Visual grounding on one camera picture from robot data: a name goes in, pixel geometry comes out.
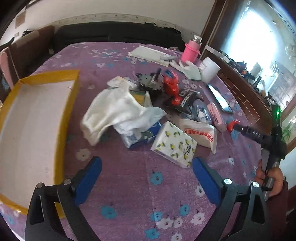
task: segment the smartphone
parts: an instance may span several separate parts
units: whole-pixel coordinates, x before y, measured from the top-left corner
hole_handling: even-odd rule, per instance
[[[210,91],[213,93],[215,99],[218,101],[220,108],[223,112],[233,114],[232,109],[228,105],[227,101],[224,99],[224,97],[211,85],[207,85],[210,89]]]

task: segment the plastic bag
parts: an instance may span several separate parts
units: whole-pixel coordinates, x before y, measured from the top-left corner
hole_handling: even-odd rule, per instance
[[[167,99],[163,104],[167,107],[175,108],[181,113],[191,115],[192,106],[196,99],[204,100],[200,92],[183,89],[179,95]]]
[[[211,115],[209,114],[206,104],[202,100],[197,99],[194,101],[191,108],[191,113],[191,115],[181,114],[181,117],[184,119],[199,121],[209,125],[212,124]]]

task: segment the white paper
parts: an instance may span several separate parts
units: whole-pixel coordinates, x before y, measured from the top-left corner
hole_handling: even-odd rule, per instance
[[[146,59],[149,61],[152,61],[154,63],[163,65],[165,67],[168,67],[169,61],[162,60],[161,57],[170,57],[171,55],[163,53],[158,50],[154,50],[151,48],[147,48],[145,46],[140,45],[133,51],[128,53],[129,56],[131,57],[136,57],[136,58],[141,58],[141,59]]]
[[[132,88],[137,88],[137,85],[135,83],[132,83],[129,80],[122,78],[121,76],[116,76],[115,78],[109,80],[107,82],[107,85],[113,88],[118,88],[121,87],[123,83],[128,83]]]

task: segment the purple bedsheet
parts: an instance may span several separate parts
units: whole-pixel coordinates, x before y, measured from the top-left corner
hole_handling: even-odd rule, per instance
[[[101,157],[102,173],[86,203],[80,206],[98,237],[102,241],[194,240],[210,219],[215,206],[209,203],[191,168],[180,168],[155,154],[150,151],[151,145],[136,150],[126,149],[113,128],[109,128],[101,142],[92,147],[83,138],[79,127],[92,100],[107,87],[107,81],[118,75],[136,80],[136,73],[148,74],[158,67],[166,69],[156,63],[129,57],[128,52],[138,46],[112,42],[72,44],[47,60],[35,73],[80,70],[80,92],[68,126],[65,175],[72,177],[86,166],[92,156]],[[148,47],[179,55],[158,46]],[[204,83],[189,81],[180,72],[178,76],[181,86],[201,91],[206,103],[215,101]],[[225,120],[238,119],[249,125],[225,84],[217,76],[210,84],[219,89],[234,110],[232,116],[223,113]],[[253,180],[261,158],[260,147],[235,131],[231,134],[218,132],[215,155],[209,148],[197,146],[195,156],[202,156],[222,177],[239,184],[249,184]],[[11,229],[24,237],[26,217],[3,204],[1,213]],[[74,239],[67,222],[62,220],[62,223],[68,237]]]

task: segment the pink bottle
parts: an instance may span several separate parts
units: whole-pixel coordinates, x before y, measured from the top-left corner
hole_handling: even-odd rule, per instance
[[[182,54],[181,60],[183,62],[190,61],[194,62],[198,55],[200,55],[199,49],[202,44],[202,38],[194,35],[193,39],[189,41],[188,44],[185,44],[185,50]]]

